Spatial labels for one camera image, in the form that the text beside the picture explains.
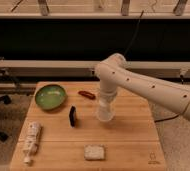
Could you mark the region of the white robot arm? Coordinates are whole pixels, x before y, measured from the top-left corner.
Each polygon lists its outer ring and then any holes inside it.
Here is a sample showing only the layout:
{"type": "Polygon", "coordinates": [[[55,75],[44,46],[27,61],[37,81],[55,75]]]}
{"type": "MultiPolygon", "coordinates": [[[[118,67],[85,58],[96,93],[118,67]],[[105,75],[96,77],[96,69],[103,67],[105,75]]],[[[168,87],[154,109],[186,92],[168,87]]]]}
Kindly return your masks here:
{"type": "Polygon", "coordinates": [[[110,121],[114,115],[110,103],[120,86],[170,111],[182,115],[190,121],[190,86],[177,84],[127,71],[127,61],[115,53],[95,66],[95,75],[100,79],[97,118],[110,121]]]}

